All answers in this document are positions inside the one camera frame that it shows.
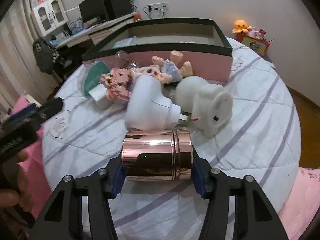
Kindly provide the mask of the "black computer monitor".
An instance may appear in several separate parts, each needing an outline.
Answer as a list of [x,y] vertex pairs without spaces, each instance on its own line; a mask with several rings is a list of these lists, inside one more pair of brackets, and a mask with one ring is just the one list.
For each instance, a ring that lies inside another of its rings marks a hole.
[[99,20],[108,20],[104,0],[84,0],[79,4],[81,18],[84,23],[99,18]]

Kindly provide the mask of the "clear glass bottle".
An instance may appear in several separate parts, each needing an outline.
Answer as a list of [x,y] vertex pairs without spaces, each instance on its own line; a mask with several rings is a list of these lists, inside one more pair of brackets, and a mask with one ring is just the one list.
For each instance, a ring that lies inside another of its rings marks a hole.
[[132,69],[138,68],[131,55],[123,50],[119,50],[112,58],[112,66],[116,68]]

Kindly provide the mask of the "pink tray box black rim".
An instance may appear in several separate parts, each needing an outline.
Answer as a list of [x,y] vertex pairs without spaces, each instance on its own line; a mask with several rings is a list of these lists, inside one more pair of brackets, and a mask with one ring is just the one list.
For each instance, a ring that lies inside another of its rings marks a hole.
[[231,72],[232,46],[219,28],[203,18],[159,18],[128,23],[92,46],[82,55],[84,62],[111,62],[118,51],[129,54],[141,67],[151,58],[169,59],[173,50],[189,61],[193,74],[206,80],[226,82]]

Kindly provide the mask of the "large white power adapter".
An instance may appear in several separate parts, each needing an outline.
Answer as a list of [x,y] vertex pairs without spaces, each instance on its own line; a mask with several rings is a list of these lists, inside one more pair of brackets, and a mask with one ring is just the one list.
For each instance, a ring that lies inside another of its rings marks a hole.
[[149,75],[140,76],[134,85],[127,105],[127,130],[155,131],[173,129],[179,122],[188,122],[181,107],[162,93],[161,83]]

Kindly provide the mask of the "black computer tower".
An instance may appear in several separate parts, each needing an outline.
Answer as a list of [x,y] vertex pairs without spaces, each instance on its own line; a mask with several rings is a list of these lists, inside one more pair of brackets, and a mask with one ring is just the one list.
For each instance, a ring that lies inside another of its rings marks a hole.
[[132,13],[130,0],[103,0],[108,21]]

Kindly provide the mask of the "white glass-door hutch cabinet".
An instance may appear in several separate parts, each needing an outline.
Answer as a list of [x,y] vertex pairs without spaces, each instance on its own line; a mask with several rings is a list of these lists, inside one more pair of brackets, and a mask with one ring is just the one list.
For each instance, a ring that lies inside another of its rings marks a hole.
[[61,0],[46,0],[32,9],[31,16],[41,37],[48,35],[68,22]]

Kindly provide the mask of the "red toy storage box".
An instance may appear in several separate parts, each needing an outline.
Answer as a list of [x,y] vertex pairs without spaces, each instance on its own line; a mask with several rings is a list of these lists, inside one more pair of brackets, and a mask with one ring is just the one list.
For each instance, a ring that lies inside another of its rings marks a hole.
[[253,38],[245,34],[236,34],[236,40],[251,48],[260,56],[265,56],[270,46],[270,44],[264,40]]

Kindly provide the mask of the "white wall power outlet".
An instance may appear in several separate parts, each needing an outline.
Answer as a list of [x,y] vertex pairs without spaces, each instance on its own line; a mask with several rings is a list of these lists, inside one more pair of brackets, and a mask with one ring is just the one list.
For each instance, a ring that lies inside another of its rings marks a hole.
[[150,10],[169,10],[167,2],[148,4],[146,7]]

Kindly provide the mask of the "pink purple plush toy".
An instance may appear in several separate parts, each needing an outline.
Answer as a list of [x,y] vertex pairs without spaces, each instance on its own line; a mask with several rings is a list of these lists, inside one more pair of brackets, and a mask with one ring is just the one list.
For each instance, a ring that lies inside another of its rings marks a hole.
[[253,27],[248,33],[247,36],[251,37],[251,38],[256,38],[257,33],[259,33],[259,31],[256,29],[256,27]]

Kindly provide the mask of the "clear teal-lid container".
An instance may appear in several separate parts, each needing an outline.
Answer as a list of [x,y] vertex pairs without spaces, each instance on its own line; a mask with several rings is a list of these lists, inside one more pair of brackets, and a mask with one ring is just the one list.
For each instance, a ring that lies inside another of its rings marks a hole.
[[99,85],[102,74],[108,74],[110,68],[103,61],[92,61],[85,64],[85,75],[82,81],[82,94],[84,97],[89,98],[89,91]]

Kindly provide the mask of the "orange octopus plush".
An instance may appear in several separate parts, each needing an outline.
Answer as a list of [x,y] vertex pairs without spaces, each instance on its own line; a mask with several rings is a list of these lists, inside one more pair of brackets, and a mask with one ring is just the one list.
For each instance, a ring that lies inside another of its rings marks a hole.
[[232,30],[233,34],[247,34],[253,29],[252,26],[249,26],[244,20],[236,20],[234,22],[234,28]]

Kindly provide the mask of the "striped white quilted tablecloth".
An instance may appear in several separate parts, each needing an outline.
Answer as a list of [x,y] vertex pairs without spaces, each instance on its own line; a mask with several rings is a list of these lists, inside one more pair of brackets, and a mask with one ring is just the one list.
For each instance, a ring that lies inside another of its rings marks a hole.
[[[194,125],[162,131],[151,145],[175,149],[187,137],[199,157],[224,174],[252,176],[276,211],[287,201],[298,173],[301,135],[293,98],[271,64],[234,39],[225,89],[233,97],[231,120],[209,138]],[[63,110],[44,124],[44,173],[54,189],[60,180],[90,176],[117,157],[127,133],[125,107],[102,111],[83,94],[88,67],[81,65],[57,96]],[[129,181],[109,202],[119,239],[198,239],[208,201],[190,180]]]

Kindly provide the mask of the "dark patterned jacket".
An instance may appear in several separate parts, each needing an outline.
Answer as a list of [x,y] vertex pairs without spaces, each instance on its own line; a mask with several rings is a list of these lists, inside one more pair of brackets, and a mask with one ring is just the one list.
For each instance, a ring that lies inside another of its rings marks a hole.
[[44,38],[39,37],[33,42],[33,53],[40,71],[51,75],[54,66],[60,59],[60,54],[55,47]]

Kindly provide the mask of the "white computer desk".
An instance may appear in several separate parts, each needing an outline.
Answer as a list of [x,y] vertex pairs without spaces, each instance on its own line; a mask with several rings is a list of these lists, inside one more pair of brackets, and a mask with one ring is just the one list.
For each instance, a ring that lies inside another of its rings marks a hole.
[[93,44],[96,45],[123,26],[133,23],[135,21],[136,14],[137,12],[133,12],[125,16],[121,16],[120,18],[116,18],[115,20],[107,21],[88,29],[84,29],[77,34],[64,39],[63,41],[60,41],[55,47],[61,48],[67,46],[68,48],[71,48],[86,41],[92,41]]

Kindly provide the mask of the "white astronaut figurine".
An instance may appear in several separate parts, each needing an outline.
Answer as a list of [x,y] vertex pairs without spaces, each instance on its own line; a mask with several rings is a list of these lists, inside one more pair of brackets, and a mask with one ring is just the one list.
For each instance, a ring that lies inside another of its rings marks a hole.
[[191,114],[191,122],[209,138],[216,135],[233,114],[232,95],[222,85],[208,83],[199,76],[189,76],[178,83],[175,103]]

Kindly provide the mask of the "orange-cap water bottle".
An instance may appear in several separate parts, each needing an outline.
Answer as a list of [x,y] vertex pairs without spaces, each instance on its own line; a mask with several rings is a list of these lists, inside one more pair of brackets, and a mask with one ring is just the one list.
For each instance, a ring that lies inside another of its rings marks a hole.
[[141,14],[139,12],[135,13],[133,18],[135,22],[139,22],[142,20]]

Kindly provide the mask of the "rose gold metal canister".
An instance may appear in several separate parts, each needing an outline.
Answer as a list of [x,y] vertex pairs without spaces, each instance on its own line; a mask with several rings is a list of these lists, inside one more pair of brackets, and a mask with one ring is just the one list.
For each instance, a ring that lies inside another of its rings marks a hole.
[[128,132],[121,162],[127,180],[189,180],[194,163],[190,133],[187,129]]

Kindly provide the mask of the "pink block donut toy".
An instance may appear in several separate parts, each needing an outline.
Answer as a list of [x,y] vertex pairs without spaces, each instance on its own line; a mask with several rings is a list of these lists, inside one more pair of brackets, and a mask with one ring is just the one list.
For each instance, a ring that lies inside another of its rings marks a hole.
[[107,89],[110,100],[129,101],[133,90],[133,72],[126,68],[112,68],[101,74],[100,83]]

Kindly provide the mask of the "beige curtain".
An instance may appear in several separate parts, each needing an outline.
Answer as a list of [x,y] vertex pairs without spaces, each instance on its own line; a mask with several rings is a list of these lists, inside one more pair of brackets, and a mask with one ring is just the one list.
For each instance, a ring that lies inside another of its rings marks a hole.
[[57,79],[40,72],[33,42],[40,35],[31,18],[37,0],[15,0],[1,20],[1,110],[14,107],[27,92],[45,102],[57,87]]

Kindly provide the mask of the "small white plug charger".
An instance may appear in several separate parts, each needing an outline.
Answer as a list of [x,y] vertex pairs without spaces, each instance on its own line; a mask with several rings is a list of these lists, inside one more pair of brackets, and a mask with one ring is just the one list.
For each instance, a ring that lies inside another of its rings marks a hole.
[[88,91],[89,96],[100,110],[104,111],[112,104],[116,103],[114,100],[108,98],[108,89],[103,84],[98,84]]

